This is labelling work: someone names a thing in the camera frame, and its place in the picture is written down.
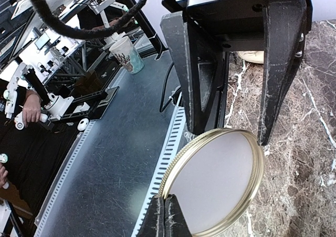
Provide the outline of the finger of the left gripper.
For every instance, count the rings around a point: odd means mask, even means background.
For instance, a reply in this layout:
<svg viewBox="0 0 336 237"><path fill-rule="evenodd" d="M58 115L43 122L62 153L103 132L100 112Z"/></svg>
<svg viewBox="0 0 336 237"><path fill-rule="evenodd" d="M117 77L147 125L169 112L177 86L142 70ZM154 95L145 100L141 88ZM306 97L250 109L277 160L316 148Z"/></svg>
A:
<svg viewBox="0 0 336 237"><path fill-rule="evenodd" d="M258 144L266 146L304 55L305 0L270 1L264 13L264 73Z"/></svg>
<svg viewBox="0 0 336 237"><path fill-rule="evenodd" d="M205 131L223 69L220 44L182 11L164 15L160 23L180 82L187 128Z"/></svg>

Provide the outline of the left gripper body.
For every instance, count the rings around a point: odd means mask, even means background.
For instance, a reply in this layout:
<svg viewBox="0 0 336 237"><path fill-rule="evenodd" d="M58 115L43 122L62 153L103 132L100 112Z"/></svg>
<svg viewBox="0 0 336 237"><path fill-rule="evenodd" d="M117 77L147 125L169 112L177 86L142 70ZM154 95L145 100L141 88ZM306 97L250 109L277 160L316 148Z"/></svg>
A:
<svg viewBox="0 0 336 237"><path fill-rule="evenodd" d="M225 50L295 45L311 28L311 0L162 0Z"/></svg>

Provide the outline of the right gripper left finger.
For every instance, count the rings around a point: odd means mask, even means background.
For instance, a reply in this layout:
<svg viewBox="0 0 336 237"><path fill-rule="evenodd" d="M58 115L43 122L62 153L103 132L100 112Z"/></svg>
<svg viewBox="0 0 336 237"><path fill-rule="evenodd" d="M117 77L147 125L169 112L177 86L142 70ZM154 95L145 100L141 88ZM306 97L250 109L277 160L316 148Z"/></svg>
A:
<svg viewBox="0 0 336 237"><path fill-rule="evenodd" d="M154 195L141 224L137 237L164 237L164 200Z"/></svg>

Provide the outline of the operator hand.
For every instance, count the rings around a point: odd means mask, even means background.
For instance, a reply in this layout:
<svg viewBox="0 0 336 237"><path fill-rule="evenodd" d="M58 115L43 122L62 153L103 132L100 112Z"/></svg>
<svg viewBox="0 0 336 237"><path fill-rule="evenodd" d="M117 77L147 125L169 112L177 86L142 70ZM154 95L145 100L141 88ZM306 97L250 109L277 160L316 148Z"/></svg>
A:
<svg viewBox="0 0 336 237"><path fill-rule="evenodd" d="M33 90L26 93L26 99L22 109L23 124L25 127L29 123L39 122L41 114L41 99L40 96Z"/></svg>

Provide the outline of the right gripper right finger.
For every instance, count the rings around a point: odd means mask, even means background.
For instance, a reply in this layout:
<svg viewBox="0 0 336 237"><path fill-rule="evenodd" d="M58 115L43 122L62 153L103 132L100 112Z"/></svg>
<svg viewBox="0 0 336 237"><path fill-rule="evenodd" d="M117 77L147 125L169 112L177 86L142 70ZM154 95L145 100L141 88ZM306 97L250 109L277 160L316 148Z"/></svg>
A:
<svg viewBox="0 0 336 237"><path fill-rule="evenodd" d="M192 237L176 195L170 194L164 204L164 236Z"/></svg>

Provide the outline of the white jar lid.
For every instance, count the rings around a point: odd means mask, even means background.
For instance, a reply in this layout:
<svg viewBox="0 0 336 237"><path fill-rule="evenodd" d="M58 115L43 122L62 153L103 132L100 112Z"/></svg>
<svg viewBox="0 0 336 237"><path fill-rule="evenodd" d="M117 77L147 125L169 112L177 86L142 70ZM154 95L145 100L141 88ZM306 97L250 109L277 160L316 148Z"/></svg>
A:
<svg viewBox="0 0 336 237"><path fill-rule="evenodd" d="M253 133L212 129L178 152L163 175L159 196L177 197L192 236L217 236L248 209L264 169L264 151Z"/></svg>

